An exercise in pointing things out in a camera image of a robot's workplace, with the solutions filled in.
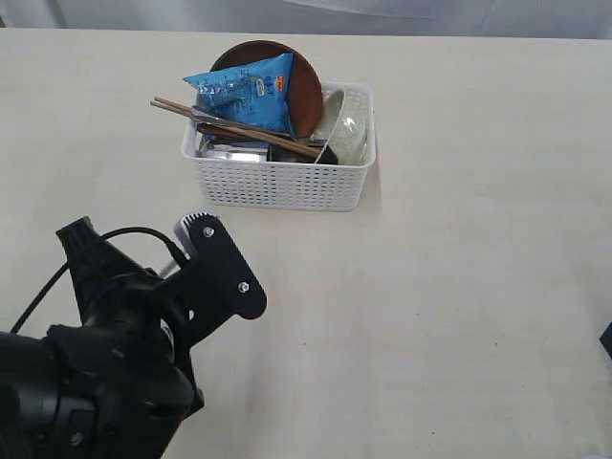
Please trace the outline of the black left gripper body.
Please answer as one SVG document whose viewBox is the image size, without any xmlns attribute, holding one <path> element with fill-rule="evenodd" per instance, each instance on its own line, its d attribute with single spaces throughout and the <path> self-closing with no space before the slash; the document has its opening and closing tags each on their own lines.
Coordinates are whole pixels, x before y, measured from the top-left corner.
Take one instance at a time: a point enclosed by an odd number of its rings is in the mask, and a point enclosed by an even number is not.
<svg viewBox="0 0 612 459">
<path fill-rule="evenodd" d="M 94 229 L 88 217 L 59 229 L 83 325 L 158 325 L 163 305 L 152 294 L 162 282 Z"/>
</svg>

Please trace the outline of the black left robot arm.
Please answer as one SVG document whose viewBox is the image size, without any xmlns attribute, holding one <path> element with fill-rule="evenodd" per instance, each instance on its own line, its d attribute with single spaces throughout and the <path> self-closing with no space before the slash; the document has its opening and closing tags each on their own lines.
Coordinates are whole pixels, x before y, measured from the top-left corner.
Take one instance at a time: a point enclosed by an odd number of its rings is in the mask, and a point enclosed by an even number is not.
<svg viewBox="0 0 612 459">
<path fill-rule="evenodd" d="M 81 323 L 1 336 L 5 458 L 159 458 L 202 404 L 188 313 L 82 217 L 57 232 Z"/>
</svg>

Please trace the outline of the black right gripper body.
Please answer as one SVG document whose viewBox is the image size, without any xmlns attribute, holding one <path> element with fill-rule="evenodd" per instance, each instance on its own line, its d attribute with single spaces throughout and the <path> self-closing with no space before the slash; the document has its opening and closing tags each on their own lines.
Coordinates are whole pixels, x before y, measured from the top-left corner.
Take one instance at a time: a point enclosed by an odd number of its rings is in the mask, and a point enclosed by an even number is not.
<svg viewBox="0 0 612 459">
<path fill-rule="evenodd" d="M 600 336 L 600 344 L 606 354 L 612 359 L 612 323 L 609 323 Z"/>
</svg>

